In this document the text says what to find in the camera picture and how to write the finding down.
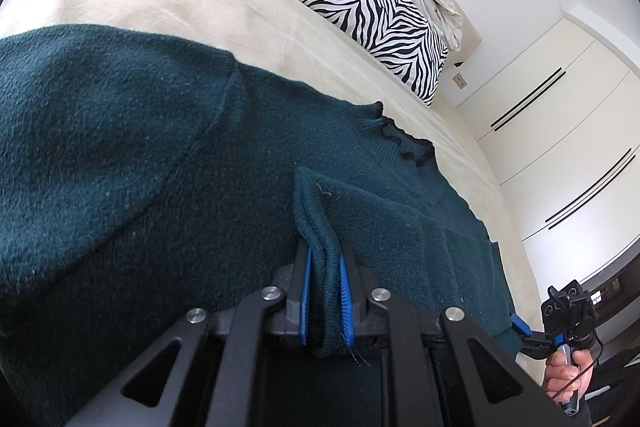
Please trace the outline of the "person's right hand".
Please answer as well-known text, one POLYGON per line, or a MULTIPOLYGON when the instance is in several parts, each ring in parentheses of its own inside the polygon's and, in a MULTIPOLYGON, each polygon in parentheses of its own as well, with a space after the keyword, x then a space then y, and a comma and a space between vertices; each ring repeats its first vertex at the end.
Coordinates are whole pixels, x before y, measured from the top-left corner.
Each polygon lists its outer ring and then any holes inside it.
POLYGON ((589 350, 575 350, 573 362, 567 363, 562 352, 555 352, 546 361, 542 389, 556 404, 568 401, 573 395, 582 399, 586 393, 594 369, 589 350))

